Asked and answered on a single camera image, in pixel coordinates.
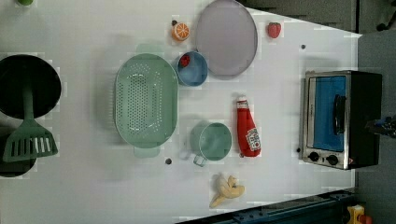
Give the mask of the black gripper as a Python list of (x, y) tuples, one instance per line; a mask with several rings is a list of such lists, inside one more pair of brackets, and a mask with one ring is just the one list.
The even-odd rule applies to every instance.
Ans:
[(383, 119), (370, 120), (366, 123), (365, 129), (369, 133), (385, 135), (390, 138), (396, 137), (396, 118), (385, 117)]

